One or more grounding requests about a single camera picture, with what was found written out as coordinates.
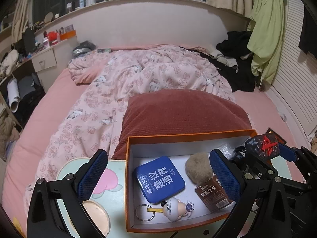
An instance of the pink floral duvet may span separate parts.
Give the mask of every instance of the pink floral duvet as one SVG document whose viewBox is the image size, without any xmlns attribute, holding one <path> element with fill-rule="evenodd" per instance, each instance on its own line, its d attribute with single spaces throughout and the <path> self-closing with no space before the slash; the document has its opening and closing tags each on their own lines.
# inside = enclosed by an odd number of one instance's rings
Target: pink floral duvet
<svg viewBox="0 0 317 238">
<path fill-rule="evenodd" d="M 112 157 L 131 96 L 164 88 L 197 89 L 235 101 L 227 80 L 219 75 L 213 64 L 198 53 L 177 46 L 92 53 L 73 59 L 69 69 L 72 77 L 76 78 L 76 74 L 95 66 L 103 67 L 101 74 L 93 80 L 52 135 L 34 181 L 26 189 L 26 212 L 38 178 L 55 180 L 67 161 L 92 157 L 98 149 L 104 149 L 109 158 Z"/>
</svg>

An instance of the pink mattress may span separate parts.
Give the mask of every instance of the pink mattress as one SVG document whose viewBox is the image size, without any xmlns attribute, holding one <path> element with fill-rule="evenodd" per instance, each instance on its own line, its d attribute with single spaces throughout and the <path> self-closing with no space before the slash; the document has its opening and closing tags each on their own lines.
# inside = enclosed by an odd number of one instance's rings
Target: pink mattress
<svg viewBox="0 0 317 238">
<path fill-rule="evenodd" d="M 26 233 L 22 198 L 34 180 L 39 161 L 58 126 L 87 85 L 76 86 L 65 69 L 40 101 L 17 141 L 6 168 L 2 205 L 9 218 L 17 218 Z"/>
<path fill-rule="evenodd" d="M 65 69 L 57 78 L 47 95 L 41 100 L 16 143 L 7 166 L 3 187 L 3 207 L 9 218 L 17 218 L 26 232 L 26 215 L 22 198 L 26 186 L 34 179 L 39 160 L 44 153 L 50 137 L 67 116 L 69 109 L 85 91 L 87 85 L 76 86 L 69 71 Z M 251 117 L 258 133 L 269 127 L 279 133 L 289 146 L 295 142 L 272 101 L 257 89 L 253 93 L 237 91 L 234 93 L 237 104 Z M 302 180 L 294 164 L 288 164 L 292 178 Z"/>
</svg>

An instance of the barcode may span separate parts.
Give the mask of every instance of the barcode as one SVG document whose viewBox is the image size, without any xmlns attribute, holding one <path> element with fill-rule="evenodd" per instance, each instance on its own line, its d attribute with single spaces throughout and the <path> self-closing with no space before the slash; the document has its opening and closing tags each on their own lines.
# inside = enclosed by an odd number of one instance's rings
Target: barcode
<svg viewBox="0 0 317 238">
<path fill-rule="evenodd" d="M 221 208 L 221 207 L 223 207 L 223 206 L 225 206 L 225 205 L 228 205 L 228 204 L 229 204 L 229 201 L 228 201 L 227 199 L 224 199 L 224 200 L 218 202 L 218 203 L 216 204 L 216 206 L 217 206 L 217 208 Z"/>
</svg>

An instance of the drawer handle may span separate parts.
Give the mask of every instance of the drawer handle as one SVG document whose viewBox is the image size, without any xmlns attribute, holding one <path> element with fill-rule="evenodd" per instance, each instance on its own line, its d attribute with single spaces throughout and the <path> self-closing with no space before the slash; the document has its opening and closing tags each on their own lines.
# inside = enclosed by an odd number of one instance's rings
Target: drawer handle
<svg viewBox="0 0 317 238">
<path fill-rule="evenodd" d="M 39 62 L 42 69 L 45 69 L 45 60 Z"/>
</svg>

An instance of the brown fluffy ball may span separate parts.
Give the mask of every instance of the brown fluffy ball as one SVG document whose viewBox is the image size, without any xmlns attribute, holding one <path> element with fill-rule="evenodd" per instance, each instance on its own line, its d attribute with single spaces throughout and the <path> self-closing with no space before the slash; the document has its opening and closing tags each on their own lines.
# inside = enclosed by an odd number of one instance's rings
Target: brown fluffy ball
<svg viewBox="0 0 317 238">
<path fill-rule="evenodd" d="M 191 155 L 185 163 L 185 171 L 189 179 L 197 185 L 204 184 L 214 174 L 206 152 Z"/>
</svg>

